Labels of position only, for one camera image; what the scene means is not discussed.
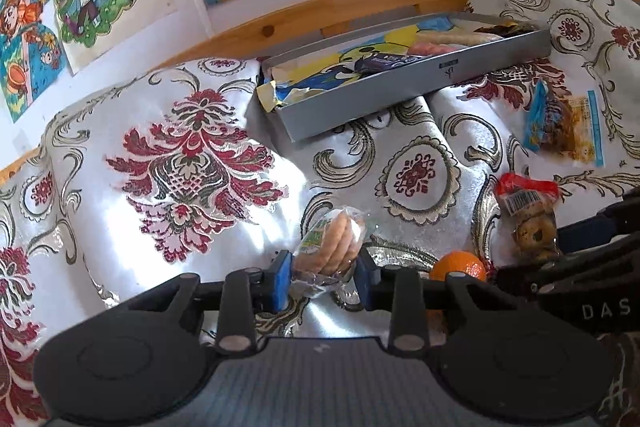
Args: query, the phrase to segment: blue gripper pad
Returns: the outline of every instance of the blue gripper pad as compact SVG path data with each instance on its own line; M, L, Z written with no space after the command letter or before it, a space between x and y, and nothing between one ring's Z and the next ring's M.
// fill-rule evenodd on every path
M289 285L291 284L291 259L289 251L281 251L271 266L264 271L265 283L270 289L264 311L278 313L287 306Z

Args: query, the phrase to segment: packaged cookies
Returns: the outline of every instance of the packaged cookies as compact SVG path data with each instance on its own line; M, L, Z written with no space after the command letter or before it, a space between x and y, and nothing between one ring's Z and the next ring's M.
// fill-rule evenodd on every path
M558 184L508 172L498 181L495 194L502 209L514 220L513 238L519 260L530 263L561 254L554 213L560 197Z
M594 90L561 98L544 81L536 84L527 113L523 145L602 167L602 137Z
M293 253L292 292L314 298L348 281L365 235L364 214L356 208L334 208L324 214Z

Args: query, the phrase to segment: screw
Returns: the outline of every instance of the screw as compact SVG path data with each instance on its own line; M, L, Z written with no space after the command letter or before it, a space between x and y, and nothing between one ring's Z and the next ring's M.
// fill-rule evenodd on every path
M220 339L218 346L225 351L244 351L251 346L251 340L244 335L227 335Z
M555 284L545 284L544 286L542 286L542 288L540 288L540 291L538 293L549 293L550 291L553 291L556 288Z
M418 335L400 335L394 339L394 347L400 351L420 351L424 347L424 340Z

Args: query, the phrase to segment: barcode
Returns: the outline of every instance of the barcode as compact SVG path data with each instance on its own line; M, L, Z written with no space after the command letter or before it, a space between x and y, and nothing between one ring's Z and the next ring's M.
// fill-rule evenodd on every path
M511 216L537 201L541 200L535 190L519 190L515 194L507 196L504 200L507 205L507 211Z

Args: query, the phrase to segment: open box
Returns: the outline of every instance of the open box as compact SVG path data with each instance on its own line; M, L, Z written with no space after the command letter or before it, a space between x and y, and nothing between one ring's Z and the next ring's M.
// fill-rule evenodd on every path
M369 26L329 39L313 42L301 48L265 60L262 70L270 77L271 68L296 60L305 55L317 54L323 50L350 43L365 46L367 38L416 25L436 17L450 20L500 25L511 19L476 15L466 12L445 12L400 19L384 24ZM524 35L486 42L444 55L425 57L402 67L382 71L342 84L333 89L279 106L275 109L278 117L292 141L302 140L328 131L348 121L367 116L404 100L426 94L458 82L469 80L491 71L501 70L546 57L551 52L549 28L544 23L526 21L537 28Z

